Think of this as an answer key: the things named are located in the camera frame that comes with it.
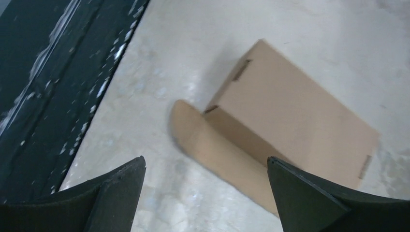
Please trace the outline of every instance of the black strip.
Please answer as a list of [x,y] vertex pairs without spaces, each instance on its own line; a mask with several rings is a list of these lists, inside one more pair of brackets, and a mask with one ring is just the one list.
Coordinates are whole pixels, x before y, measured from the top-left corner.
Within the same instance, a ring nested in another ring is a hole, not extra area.
[[[41,2],[13,0],[0,17],[0,28],[7,28],[2,38],[7,43],[0,45],[0,87],[7,89],[0,91],[0,109],[16,106],[26,88],[18,114],[0,134],[0,203],[30,201],[59,189],[121,59],[117,52],[125,51],[148,4],[71,1],[71,20],[29,84],[37,55],[50,45],[49,35],[70,4]],[[14,15],[19,23],[8,26]]]

